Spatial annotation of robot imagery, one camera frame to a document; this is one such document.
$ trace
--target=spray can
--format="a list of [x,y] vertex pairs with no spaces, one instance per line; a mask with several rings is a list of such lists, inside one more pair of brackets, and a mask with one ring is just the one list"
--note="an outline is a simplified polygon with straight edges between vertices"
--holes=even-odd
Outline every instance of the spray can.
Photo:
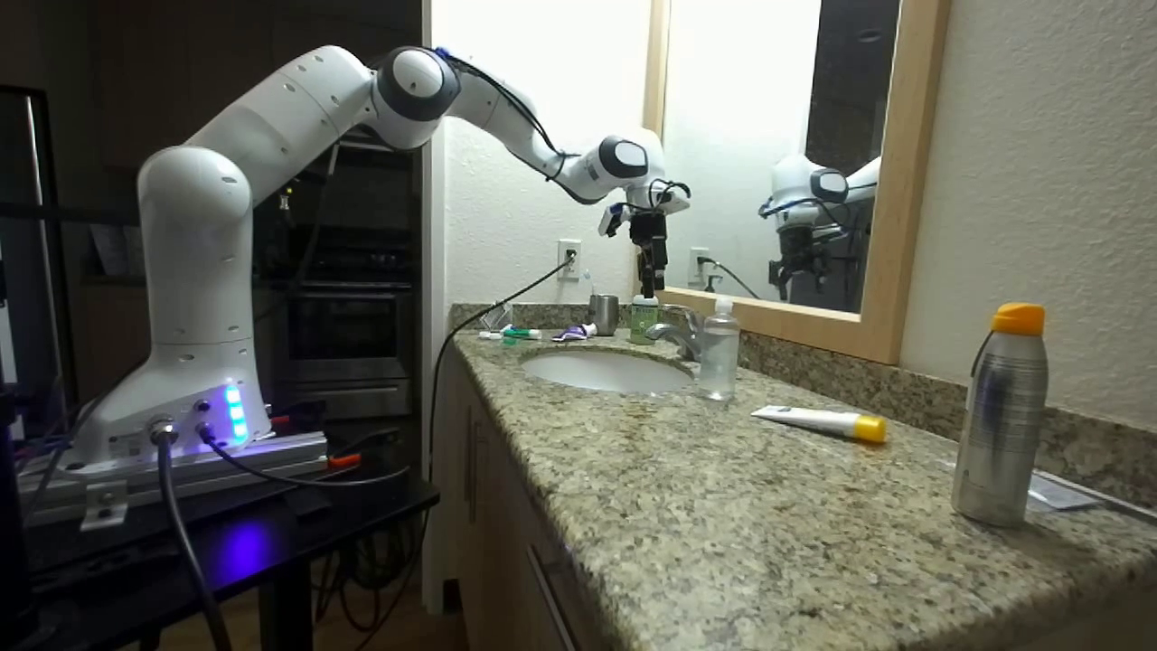
[[955,512],[1024,526],[1048,395],[1044,307],[1000,304],[972,360],[968,415],[955,464]]

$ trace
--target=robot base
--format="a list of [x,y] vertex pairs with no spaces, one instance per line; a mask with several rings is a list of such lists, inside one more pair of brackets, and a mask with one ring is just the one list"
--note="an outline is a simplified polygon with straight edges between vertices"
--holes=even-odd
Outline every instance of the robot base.
[[[318,477],[324,471],[324,435],[291,435],[245,446],[232,453],[237,464],[273,477]],[[192,454],[172,464],[172,488],[181,500],[260,486],[263,477],[245,474],[219,454]],[[131,508],[157,501],[157,474],[152,465],[116,471],[81,477],[57,471],[34,497],[40,477],[20,481],[25,529],[51,522],[80,522],[80,529],[116,529]]]

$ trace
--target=granite countertop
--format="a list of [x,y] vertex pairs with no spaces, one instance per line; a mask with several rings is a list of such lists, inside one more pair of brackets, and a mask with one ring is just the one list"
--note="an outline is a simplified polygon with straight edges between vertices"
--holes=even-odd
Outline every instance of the granite countertop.
[[1030,508],[1026,529],[974,529],[952,512],[955,441],[759,423],[837,406],[770,375],[739,369],[721,407],[520,375],[544,342],[456,348],[614,646],[1000,646],[1157,586],[1154,526]]

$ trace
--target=table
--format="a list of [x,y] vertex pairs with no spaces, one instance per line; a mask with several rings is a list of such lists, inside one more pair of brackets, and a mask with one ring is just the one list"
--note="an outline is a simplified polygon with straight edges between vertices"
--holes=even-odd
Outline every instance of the table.
[[[432,501],[432,486],[396,477],[324,493],[260,486],[181,500],[181,511],[215,600],[260,586],[260,646],[312,646],[312,561]],[[25,540],[48,641],[20,646],[116,646],[198,610],[161,508],[142,508],[121,532],[97,540],[81,540],[75,526],[32,529]]]

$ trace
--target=mirror frame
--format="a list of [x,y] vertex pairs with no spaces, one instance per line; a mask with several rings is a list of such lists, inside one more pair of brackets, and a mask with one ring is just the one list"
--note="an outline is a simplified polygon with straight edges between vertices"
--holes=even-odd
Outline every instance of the mirror frame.
[[[651,0],[651,54],[642,122],[663,133],[663,66],[667,66],[667,8]],[[907,283],[914,262],[918,210],[925,193],[929,136],[935,117],[939,54],[952,0],[901,0],[890,106],[883,122],[883,172],[871,225],[861,310],[829,310],[804,304],[770,304],[732,295],[739,329],[824,348],[871,360],[895,360],[907,317]],[[714,292],[663,289],[663,304],[712,310]]]

